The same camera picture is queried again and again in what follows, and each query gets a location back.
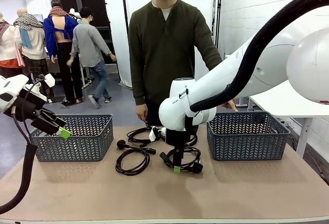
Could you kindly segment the mannequin in blue shirt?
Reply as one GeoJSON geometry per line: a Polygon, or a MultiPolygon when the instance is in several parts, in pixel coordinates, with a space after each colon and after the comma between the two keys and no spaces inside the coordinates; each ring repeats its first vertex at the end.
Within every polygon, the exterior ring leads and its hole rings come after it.
{"type": "Polygon", "coordinates": [[[76,56],[73,63],[67,65],[74,37],[73,30],[78,22],[63,10],[60,0],[52,0],[51,10],[43,24],[49,57],[53,62],[57,58],[60,68],[66,97],[62,104],[65,106],[79,104],[84,101],[79,57],[76,56]]]}

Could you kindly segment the white side table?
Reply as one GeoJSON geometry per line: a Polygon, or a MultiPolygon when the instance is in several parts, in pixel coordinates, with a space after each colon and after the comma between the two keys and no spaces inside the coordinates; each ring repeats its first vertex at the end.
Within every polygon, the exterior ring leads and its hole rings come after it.
{"type": "Polygon", "coordinates": [[[321,105],[298,94],[288,81],[249,97],[249,101],[283,120],[299,136],[297,153],[310,145],[329,162],[329,105],[321,105]]]}

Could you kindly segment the black braided right arm sleeve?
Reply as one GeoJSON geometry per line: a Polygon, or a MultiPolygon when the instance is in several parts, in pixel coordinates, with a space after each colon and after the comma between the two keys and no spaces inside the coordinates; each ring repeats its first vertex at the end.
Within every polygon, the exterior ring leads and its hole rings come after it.
{"type": "Polygon", "coordinates": [[[252,38],[242,57],[239,69],[231,81],[224,80],[220,65],[216,66],[192,87],[186,90],[189,111],[186,113],[185,129],[191,130],[193,118],[203,110],[215,108],[235,97],[250,80],[265,47],[289,24],[304,14],[324,6],[329,0],[292,0],[278,11],[252,38]]]}

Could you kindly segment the person's right forearm green sleeve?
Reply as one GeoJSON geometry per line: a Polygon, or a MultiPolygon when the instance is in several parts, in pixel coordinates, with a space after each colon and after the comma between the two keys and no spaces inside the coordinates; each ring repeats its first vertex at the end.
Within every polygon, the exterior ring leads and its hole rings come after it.
{"type": "Polygon", "coordinates": [[[133,96],[136,105],[142,105],[144,100],[144,81],[143,81],[143,67],[141,65],[134,65],[131,69],[133,96]]]}

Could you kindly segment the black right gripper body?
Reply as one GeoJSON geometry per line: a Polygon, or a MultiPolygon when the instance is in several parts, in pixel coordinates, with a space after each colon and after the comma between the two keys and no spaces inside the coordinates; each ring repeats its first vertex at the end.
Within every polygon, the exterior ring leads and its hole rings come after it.
{"type": "Polygon", "coordinates": [[[171,146],[183,146],[190,142],[191,135],[187,131],[166,129],[166,144],[171,146]]]}

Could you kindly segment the person in grey shirt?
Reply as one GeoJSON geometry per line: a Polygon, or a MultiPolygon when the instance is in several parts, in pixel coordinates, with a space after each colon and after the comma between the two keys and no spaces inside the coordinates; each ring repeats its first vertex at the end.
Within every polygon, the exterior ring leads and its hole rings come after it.
{"type": "Polygon", "coordinates": [[[83,7],[79,14],[81,20],[73,30],[70,59],[66,64],[67,66],[71,66],[74,62],[74,58],[79,54],[81,57],[81,65],[93,71],[98,79],[98,85],[95,92],[89,95],[88,98],[94,107],[100,108],[99,100],[101,97],[104,98],[105,103],[111,101],[111,97],[106,90],[107,73],[103,54],[109,56],[113,61],[116,61],[116,56],[110,51],[97,28],[90,24],[93,20],[92,11],[88,7],[83,7]]]}

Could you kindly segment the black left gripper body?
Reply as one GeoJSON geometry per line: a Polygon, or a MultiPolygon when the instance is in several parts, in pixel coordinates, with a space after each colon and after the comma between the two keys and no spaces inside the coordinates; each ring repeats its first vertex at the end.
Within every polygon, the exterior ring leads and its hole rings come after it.
{"type": "Polygon", "coordinates": [[[25,99],[26,93],[27,91],[23,89],[15,101],[5,110],[5,115],[11,117],[12,107],[15,106],[15,117],[18,121],[34,120],[39,116],[38,111],[43,108],[47,100],[36,96],[32,92],[25,99]]]}

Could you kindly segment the black light stand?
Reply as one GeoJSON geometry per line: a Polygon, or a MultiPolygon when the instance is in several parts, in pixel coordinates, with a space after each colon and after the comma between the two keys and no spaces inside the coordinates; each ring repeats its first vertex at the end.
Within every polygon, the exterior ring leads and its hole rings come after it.
{"type": "Polygon", "coordinates": [[[212,5],[212,38],[215,46],[219,46],[220,16],[222,0],[213,0],[212,5]]]}

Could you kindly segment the mannequin in beige and red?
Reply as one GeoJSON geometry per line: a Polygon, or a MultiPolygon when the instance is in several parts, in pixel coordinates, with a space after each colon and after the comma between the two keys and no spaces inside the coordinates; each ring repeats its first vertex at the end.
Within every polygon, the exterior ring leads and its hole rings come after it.
{"type": "Polygon", "coordinates": [[[16,57],[14,26],[4,20],[0,12],[0,75],[10,78],[23,73],[16,57]]]}

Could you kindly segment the person's left hand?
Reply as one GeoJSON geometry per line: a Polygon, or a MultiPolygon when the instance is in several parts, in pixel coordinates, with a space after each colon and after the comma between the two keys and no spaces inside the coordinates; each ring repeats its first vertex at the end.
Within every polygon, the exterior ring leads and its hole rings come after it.
{"type": "Polygon", "coordinates": [[[235,105],[235,101],[234,100],[230,100],[228,102],[225,102],[224,104],[222,104],[222,107],[232,109],[234,112],[238,112],[238,109],[237,109],[237,107],[235,105]]]}

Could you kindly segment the white backdrop screen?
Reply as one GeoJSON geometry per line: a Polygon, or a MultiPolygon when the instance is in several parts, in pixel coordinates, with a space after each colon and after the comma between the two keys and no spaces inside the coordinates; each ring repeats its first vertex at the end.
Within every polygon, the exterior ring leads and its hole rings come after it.
{"type": "MultiPolygon", "coordinates": [[[[127,27],[134,11],[151,0],[105,0],[107,16],[111,24],[114,51],[117,57],[121,84],[131,88],[127,27]]],[[[182,0],[200,10],[209,28],[212,28],[213,0],[182,0]]]]}

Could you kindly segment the person's right hand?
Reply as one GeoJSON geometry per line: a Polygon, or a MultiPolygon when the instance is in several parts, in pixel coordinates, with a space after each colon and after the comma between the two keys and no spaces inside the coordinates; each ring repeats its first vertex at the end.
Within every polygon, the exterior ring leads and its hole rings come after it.
{"type": "Polygon", "coordinates": [[[147,123],[148,108],[146,104],[136,105],[136,114],[141,121],[147,123]]]}

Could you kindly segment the grey plastic lattice basket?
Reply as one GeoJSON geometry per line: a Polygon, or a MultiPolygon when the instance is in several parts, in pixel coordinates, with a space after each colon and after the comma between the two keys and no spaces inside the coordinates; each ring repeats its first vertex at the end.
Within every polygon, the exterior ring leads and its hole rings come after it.
{"type": "Polygon", "coordinates": [[[70,136],[64,139],[35,129],[31,135],[39,162],[97,162],[109,149],[113,136],[111,114],[60,115],[70,136]]]}
{"type": "Polygon", "coordinates": [[[216,161],[281,160],[290,130],[265,111],[217,113],[207,123],[216,161]]]}

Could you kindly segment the black shelf unit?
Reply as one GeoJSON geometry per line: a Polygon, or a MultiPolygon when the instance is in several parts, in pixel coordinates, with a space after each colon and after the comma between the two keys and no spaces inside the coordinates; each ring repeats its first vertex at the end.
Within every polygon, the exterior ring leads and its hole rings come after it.
{"type": "MultiPolygon", "coordinates": [[[[93,20],[90,24],[97,28],[110,51],[114,54],[111,27],[106,14],[104,0],[60,0],[60,2],[62,3],[63,10],[67,13],[69,13],[71,8],[75,8],[78,12],[80,12],[81,8],[88,7],[93,13],[93,20]]],[[[117,58],[116,61],[113,61],[109,56],[105,54],[103,54],[103,58],[105,64],[117,63],[117,58]]]]}

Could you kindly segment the person in dark green shirt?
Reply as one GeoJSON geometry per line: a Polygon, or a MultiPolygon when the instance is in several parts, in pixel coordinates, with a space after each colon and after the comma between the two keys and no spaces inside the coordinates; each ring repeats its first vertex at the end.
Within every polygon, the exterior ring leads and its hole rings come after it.
{"type": "Polygon", "coordinates": [[[195,50],[212,70],[222,58],[200,10],[181,0],[151,0],[133,12],[129,24],[130,70],[143,67],[147,123],[160,126],[159,107],[172,81],[194,78],[195,50]]]}

